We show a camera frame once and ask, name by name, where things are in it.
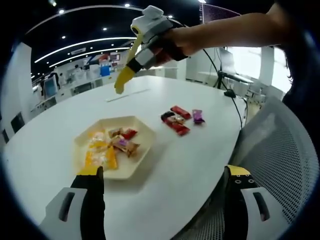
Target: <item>red object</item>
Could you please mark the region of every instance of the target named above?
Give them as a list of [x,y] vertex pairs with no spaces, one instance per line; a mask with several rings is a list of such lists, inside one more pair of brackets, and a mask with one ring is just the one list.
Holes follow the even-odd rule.
[[137,134],[136,130],[130,129],[128,128],[124,133],[122,133],[121,135],[124,137],[124,139],[126,140],[130,140],[132,139],[135,135]]
[[180,123],[171,121],[169,118],[163,119],[163,122],[167,124],[171,129],[173,129],[179,136],[183,136],[190,131],[190,129],[187,128],[186,126]]
[[181,107],[173,106],[170,110],[172,112],[175,112],[176,114],[179,114],[181,117],[183,117],[186,120],[191,118],[191,114],[186,110],[183,110]]

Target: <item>curved light strip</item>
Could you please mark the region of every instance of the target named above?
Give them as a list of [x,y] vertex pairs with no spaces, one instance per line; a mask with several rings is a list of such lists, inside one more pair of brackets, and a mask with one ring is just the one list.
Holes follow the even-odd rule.
[[93,40],[89,40],[89,41],[83,41],[83,42],[79,42],[79,43],[75,43],[75,44],[72,44],[72,45],[69,45],[69,46],[65,46],[63,48],[60,48],[58,50],[55,50],[53,52],[50,52],[48,53],[47,55],[44,55],[42,57],[40,57],[39,59],[37,59],[36,61],[34,61],[34,63],[38,63],[39,61],[41,61],[42,59],[45,59],[46,57],[52,55],[52,54],[55,54],[57,52],[60,52],[62,50],[65,50],[65,49],[68,49],[68,48],[72,48],[74,46],[78,46],[78,45],[81,45],[81,44],[88,44],[88,43],[93,43],[93,42],[99,42],[99,41],[106,41],[106,40],[135,40],[137,39],[136,37],[131,37],[131,36],[124,36],[124,37],[107,37],[107,38],[99,38],[99,39],[93,39]]
[[71,13],[71,12],[75,12],[75,11],[79,11],[79,10],[84,10],[84,9],[96,9],[96,8],[116,8],[116,9],[131,9],[131,10],[136,10],[136,11],[140,11],[142,12],[143,9],[141,8],[138,8],[138,7],[125,7],[125,6],[121,6],[121,5],[92,5],[92,6],[82,6],[82,7],[77,7],[77,8],[74,8],[74,9],[70,9],[70,10],[65,10],[63,12],[63,14],[56,14],[56,15],[53,15],[45,20],[43,20],[42,22],[38,23],[37,25],[35,25],[33,28],[31,28],[29,31],[26,32],[26,35],[28,33],[30,33],[33,29],[39,27],[40,25],[44,24],[45,22],[51,20],[51,19],[54,19],[56,17],[59,17],[61,15],[64,15],[64,14],[68,14],[68,13]]
[[113,50],[127,50],[127,49],[130,49],[130,47],[117,47],[117,48],[108,48],[108,49],[102,49],[102,50],[97,50],[97,51],[91,51],[91,52],[87,52],[87,53],[82,53],[80,55],[77,55],[77,56],[72,56],[72,57],[69,57],[65,60],[62,60],[62,61],[59,61],[55,64],[52,64],[51,66],[49,66],[49,68],[51,67],[54,67],[55,65],[58,65],[58,64],[61,64],[63,62],[66,62],[66,61],[69,61],[71,59],[75,59],[77,57],[81,57],[81,56],[85,56],[85,55],[89,55],[89,54],[95,54],[95,53],[99,53],[99,52],[106,52],[106,51],[113,51]]

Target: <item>purple candy wrapper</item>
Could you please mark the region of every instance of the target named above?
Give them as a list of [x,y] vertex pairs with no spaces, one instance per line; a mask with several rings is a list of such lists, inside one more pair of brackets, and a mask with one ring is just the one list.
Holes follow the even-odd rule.
[[193,109],[192,115],[193,115],[193,122],[195,124],[205,123],[205,120],[203,120],[202,118],[202,110]]

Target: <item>computer screen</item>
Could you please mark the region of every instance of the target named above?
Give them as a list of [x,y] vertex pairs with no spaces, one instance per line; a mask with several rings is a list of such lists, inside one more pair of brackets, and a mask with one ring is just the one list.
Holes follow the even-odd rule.
[[56,84],[56,78],[54,76],[52,76],[44,82],[45,97],[50,98],[53,95],[55,95],[57,93],[57,91],[58,91],[58,89],[57,89],[57,84]]
[[219,55],[222,71],[230,75],[235,75],[237,72],[235,69],[234,55],[223,48],[219,48]]

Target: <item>window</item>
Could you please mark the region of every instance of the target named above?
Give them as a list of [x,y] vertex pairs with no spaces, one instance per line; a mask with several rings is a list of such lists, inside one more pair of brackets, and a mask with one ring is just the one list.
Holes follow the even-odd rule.
[[286,55],[283,50],[274,48],[274,67],[272,86],[287,93],[291,88],[290,71],[286,66]]
[[228,47],[233,54],[237,74],[258,79],[261,70],[261,47]]

